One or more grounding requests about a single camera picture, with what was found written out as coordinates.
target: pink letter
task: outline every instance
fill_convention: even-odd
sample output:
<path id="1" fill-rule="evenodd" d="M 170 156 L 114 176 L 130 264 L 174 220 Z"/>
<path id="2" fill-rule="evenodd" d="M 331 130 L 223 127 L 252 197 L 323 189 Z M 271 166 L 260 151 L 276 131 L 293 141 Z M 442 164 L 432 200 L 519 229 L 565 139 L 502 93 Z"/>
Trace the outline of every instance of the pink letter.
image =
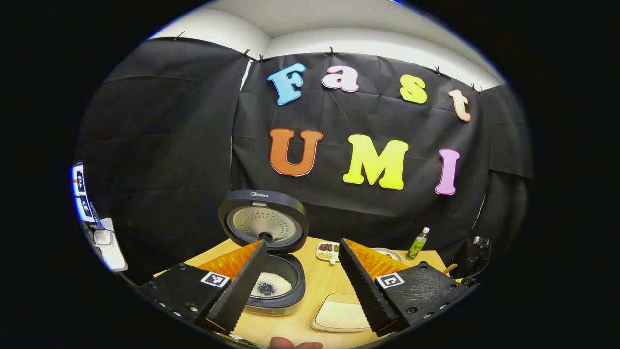
<path id="1" fill-rule="evenodd" d="M 357 73 L 357 70 L 351 68 L 350 66 L 331 66 L 327 69 L 327 72 L 332 74 L 327 74 L 321 79 L 321 82 L 325 87 L 342 88 L 346 92 L 355 92 L 360 88 L 360 86 L 357 85 L 357 78 L 359 74 Z"/>
<path id="2" fill-rule="evenodd" d="M 456 193 L 456 188 L 454 187 L 456 160 L 461 155 L 452 149 L 441 149 L 439 155 L 443 159 L 443 167 L 441 168 L 441 180 L 439 185 L 435 187 L 435 192 L 439 195 L 454 195 Z"/>
<path id="3" fill-rule="evenodd" d="M 456 112 L 456 115 L 459 117 L 459 119 L 463 121 L 470 121 L 471 115 L 469 115 L 469 113 L 465 111 L 465 104 L 467 104 L 468 100 L 467 98 L 463 97 L 461 90 L 454 89 L 448 92 L 448 95 L 452 97 L 454 101 L 454 111 Z"/>

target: green tea bottle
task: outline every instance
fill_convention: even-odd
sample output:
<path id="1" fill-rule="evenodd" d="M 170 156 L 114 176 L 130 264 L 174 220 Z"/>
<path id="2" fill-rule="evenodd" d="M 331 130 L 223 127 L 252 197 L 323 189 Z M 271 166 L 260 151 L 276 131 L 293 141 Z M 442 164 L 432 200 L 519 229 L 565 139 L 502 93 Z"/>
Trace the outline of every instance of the green tea bottle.
<path id="1" fill-rule="evenodd" d="M 418 256 L 418 252 L 420 252 L 420 250 L 422 249 L 422 247 L 424 247 L 424 244 L 427 241 L 428 231 L 428 228 L 424 228 L 422 230 L 422 233 L 415 238 L 414 244 L 411 245 L 411 248 L 406 255 L 408 260 L 413 260 L 415 257 Z"/>

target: finger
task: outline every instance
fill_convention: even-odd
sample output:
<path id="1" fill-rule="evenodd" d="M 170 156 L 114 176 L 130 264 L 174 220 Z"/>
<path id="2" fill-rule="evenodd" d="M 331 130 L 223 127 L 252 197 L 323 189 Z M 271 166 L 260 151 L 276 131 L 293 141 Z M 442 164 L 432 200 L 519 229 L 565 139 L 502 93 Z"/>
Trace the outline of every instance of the finger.
<path id="1" fill-rule="evenodd" d="M 321 349 L 323 347 L 323 344 L 319 343 L 319 342 L 304 342 L 300 345 L 298 345 L 297 347 L 295 347 L 295 349 Z"/>
<path id="2" fill-rule="evenodd" d="M 283 337 L 273 337 L 267 349 L 295 349 L 293 342 Z"/>

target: wooden table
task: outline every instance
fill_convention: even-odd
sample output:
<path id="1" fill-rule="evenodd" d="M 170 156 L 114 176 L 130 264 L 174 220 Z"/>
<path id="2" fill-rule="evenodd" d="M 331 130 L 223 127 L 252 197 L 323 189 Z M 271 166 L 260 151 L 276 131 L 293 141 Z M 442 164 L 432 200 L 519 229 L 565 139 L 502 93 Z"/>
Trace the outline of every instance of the wooden table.
<path id="1" fill-rule="evenodd" d="M 321 241 L 324 240 L 308 237 L 304 246 L 292 253 L 301 262 L 306 277 L 306 293 L 297 310 L 284 316 L 259 315 L 244 311 L 237 327 L 232 331 L 233 334 L 265 347 L 269 345 L 272 337 L 285 337 L 295 345 L 303 342 L 321 342 L 324 349 L 352 348 L 383 338 L 377 337 L 370 329 L 353 333 L 332 333 L 317 331 L 310 327 L 329 294 L 336 292 L 355 294 L 340 263 L 331 266 L 328 261 L 316 257 L 316 247 Z M 198 266 L 237 248 L 239 245 L 229 239 L 185 263 Z M 446 269 L 434 250 L 420 251 L 413 261 L 405 258 L 407 251 L 394 251 L 401 256 L 402 262 L 406 265 L 414 266 L 426 261 L 439 271 Z"/>

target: clip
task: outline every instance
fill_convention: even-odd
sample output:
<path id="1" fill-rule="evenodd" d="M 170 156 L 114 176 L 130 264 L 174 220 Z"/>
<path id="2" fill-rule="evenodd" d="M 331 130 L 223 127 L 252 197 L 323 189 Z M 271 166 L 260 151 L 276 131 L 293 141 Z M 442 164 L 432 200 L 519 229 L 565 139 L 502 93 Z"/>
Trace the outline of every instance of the clip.
<path id="1" fill-rule="evenodd" d="M 185 31 L 183 30 L 183 31 L 181 32 L 181 34 L 179 34 L 179 36 L 177 36 L 176 38 L 172 39 L 172 41 L 177 41 L 177 39 L 178 39 L 181 35 L 183 35 L 183 33 L 184 33 L 184 32 L 185 32 Z"/>

